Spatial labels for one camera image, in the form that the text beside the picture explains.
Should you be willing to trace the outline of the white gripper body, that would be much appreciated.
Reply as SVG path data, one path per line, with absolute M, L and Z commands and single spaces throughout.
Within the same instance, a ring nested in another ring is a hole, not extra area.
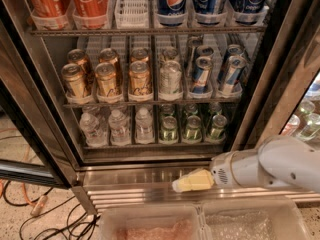
M 233 156 L 234 152 L 227 152 L 211 159 L 210 171 L 215 183 L 220 187 L 231 188 L 237 185 L 232 169 Z

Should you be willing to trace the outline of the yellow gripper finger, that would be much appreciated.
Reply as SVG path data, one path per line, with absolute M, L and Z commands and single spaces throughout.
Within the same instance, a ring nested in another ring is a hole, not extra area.
M 172 182 L 172 188 L 177 193 L 208 190 L 213 185 L 213 176 L 206 169 L 196 169 Z

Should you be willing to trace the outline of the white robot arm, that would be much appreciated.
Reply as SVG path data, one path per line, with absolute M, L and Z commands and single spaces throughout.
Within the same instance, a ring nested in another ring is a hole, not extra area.
M 172 182 L 177 193 L 220 188 L 297 186 L 320 192 L 320 151 L 290 136 L 272 136 L 257 149 L 230 151 Z

